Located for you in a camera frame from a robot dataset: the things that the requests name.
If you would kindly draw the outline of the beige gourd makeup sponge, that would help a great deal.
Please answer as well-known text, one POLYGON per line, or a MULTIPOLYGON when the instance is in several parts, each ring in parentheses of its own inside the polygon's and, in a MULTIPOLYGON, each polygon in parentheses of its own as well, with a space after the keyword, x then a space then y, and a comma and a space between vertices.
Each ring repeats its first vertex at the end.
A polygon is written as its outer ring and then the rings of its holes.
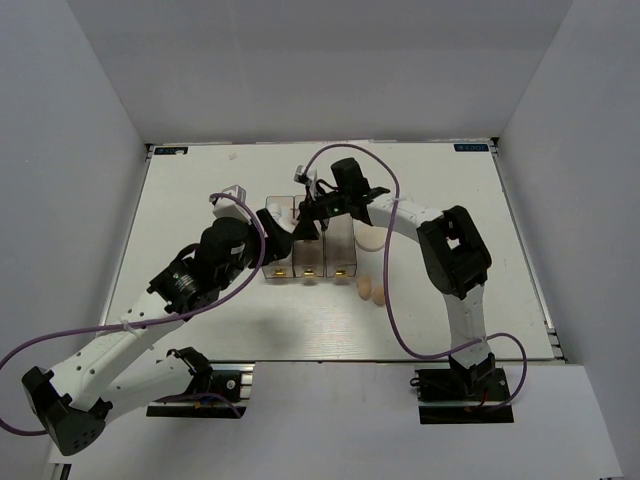
POLYGON ((373 291, 372 279, 369 275, 361 275, 356 280, 356 287, 359 297, 362 300, 369 300, 373 291))

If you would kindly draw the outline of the beige egg makeup sponge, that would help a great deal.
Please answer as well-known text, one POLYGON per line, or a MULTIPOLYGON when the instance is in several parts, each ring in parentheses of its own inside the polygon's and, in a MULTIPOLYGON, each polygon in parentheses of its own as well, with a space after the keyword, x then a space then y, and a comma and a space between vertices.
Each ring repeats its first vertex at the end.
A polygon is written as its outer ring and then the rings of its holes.
POLYGON ((382 285, 379 285, 373 289, 371 299, 379 307, 384 307, 387 304, 388 295, 382 285))

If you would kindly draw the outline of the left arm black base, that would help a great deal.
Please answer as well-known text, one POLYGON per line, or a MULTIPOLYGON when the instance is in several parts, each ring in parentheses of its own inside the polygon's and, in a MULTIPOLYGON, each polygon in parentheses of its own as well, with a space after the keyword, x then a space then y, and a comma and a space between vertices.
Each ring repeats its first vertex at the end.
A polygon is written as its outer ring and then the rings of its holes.
POLYGON ((194 379, 186 390, 147 406, 150 418, 240 420, 253 386, 249 364, 212 362, 192 347, 171 349, 167 358, 180 360, 194 379))

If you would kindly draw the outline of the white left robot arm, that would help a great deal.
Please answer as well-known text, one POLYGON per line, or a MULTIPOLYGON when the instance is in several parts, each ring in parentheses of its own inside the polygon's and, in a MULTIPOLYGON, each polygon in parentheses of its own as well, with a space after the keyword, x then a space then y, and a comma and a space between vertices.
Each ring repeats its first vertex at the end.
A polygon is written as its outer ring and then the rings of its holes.
POLYGON ((171 349, 141 374, 126 370, 195 311, 213 305, 246 269, 287 257, 296 222, 273 205, 219 216, 184 247, 136 303, 85 347, 57 365, 31 368, 22 384, 35 415, 64 456, 93 443, 108 423, 150 402, 199 399, 211 390, 209 360, 192 347, 171 349))

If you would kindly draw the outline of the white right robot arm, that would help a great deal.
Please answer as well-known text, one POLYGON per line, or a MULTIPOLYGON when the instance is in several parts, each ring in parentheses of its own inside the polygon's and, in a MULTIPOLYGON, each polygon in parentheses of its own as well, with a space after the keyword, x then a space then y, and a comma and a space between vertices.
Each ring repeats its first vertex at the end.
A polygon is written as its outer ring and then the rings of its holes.
POLYGON ((348 214, 417 242, 427 276, 446 306, 451 338, 447 356, 455 369, 452 388, 463 398, 477 397, 495 368, 484 318, 484 286, 492 259, 469 212, 462 206, 421 207, 387 188, 372 187, 353 158, 335 162, 331 171, 335 186, 322 189, 314 170, 297 167, 294 181, 305 186, 306 196, 296 232, 306 238, 315 232, 315 222, 326 227, 330 219, 348 214))

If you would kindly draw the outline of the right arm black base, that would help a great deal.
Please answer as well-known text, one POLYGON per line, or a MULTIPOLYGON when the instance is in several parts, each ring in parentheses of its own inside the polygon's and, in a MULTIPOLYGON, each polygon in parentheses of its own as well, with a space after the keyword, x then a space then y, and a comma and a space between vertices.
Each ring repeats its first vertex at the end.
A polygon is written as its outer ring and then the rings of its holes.
POLYGON ((511 424, 510 397, 505 372, 497 368, 478 387, 467 391, 451 369, 419 369, 409 381, 418 400, 421 425, 511 424))

